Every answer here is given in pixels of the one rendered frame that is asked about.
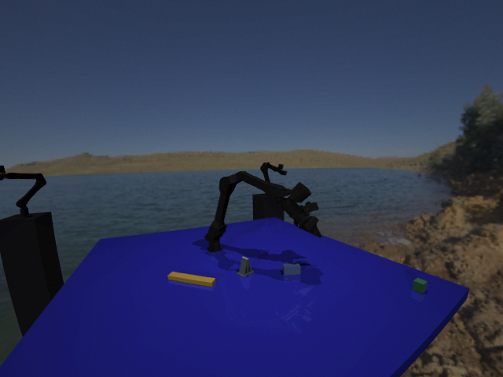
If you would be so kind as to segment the yellow bar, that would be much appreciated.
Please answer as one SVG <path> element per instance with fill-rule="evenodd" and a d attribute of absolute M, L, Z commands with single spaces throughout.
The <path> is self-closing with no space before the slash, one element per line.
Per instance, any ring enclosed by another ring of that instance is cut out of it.
<path fill-rule="evenodd" d="M 209 287 L 213 287 L 215 283 L 215 278 L 210 278 L 210 277 L 205 277 L 205 276 L 194 276 L 193 274 L 186 274 L 186 273 L 175 273 L 171 272 L 167 276 L 168 280 L 177 280 L 183 283 L 189 283 L 189 284 L 199 284 L 199 285 L 205 285 Z"/>

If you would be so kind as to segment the small green block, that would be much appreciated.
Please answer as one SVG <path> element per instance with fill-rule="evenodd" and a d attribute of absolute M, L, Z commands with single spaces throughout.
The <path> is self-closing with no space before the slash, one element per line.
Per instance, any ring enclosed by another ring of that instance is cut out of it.
<path fill-rule="evenodd" d="M 412 290 L 418 291 L 420 293 L 423 293 L 426 291 L 428 282 L 419 278 L 416 278 L 413 281 L 413 287 Z"/>

